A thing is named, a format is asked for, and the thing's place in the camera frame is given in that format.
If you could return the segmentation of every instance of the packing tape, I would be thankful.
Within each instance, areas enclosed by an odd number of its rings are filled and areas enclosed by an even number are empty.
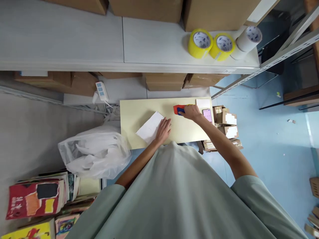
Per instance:
[[[230,56],[235,59],[235,60],[241,60],[243,58],[245,58],[245,56],[247,55],[248,52],[242,51],[239,49],[239,47],[237,46],[237,39],[236,39],[236,48],[234,49],[234,51],[230,54]]]
[[[234,48],[233,38],[227,33],[220,33],[214,38],[209,54],[217,61],[224,61],[233,52]]]
[[[188,52],[191,56],[202,59],[207,56],[208,52],[212,48],[213,38],[208,31],[204,29],[195,29],[192,31],[189,42]]]
[[[263,39],[263,34],[258,27],[248,26],[236,40],[236,44],[241,51],[250,52]]]

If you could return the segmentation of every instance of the pink phone screen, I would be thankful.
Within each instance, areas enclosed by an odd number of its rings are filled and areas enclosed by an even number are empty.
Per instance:
[[[208,109],[208,110],[203,110],[203,115],[205,116],[205,118],[206,118],[209,122],[213,123],[213,121],[212,121],[212,115],[211,115],[209,109]]]

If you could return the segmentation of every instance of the hand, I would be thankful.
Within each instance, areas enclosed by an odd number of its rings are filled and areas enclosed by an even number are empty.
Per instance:
[[[186,105],[184,107],[184,111],[185,113],[179,113],[184,116],[184,118],[187,118],[189,120],[196,121],[198,118],[202,117],[202,114],[199,112],[197,105]]]
[[[161,120],[159,124],[159,128],[157,130],[156,137],[154,139],[155,143],[158,145],[163,144],[170,135],[170,126],[171,126],[171,119],[164,119]]]

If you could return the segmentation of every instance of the yellow tape roll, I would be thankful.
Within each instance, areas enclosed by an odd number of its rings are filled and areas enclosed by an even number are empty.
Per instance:
[[[192,31],[188,42],[188,52],[191,56],[202,59],[207,56],[212,48],[213,38],[208,31],[204,29],[195,29]]]
[[[226,60],[235,49],[233,38],[227,33],[217,34],[209,54],[217,61]]]

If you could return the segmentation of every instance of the yellow book cover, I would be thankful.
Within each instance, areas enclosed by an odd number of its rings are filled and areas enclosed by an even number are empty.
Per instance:
[[[54,218],[20,228],[2,236],[1,239],[55,239]]]

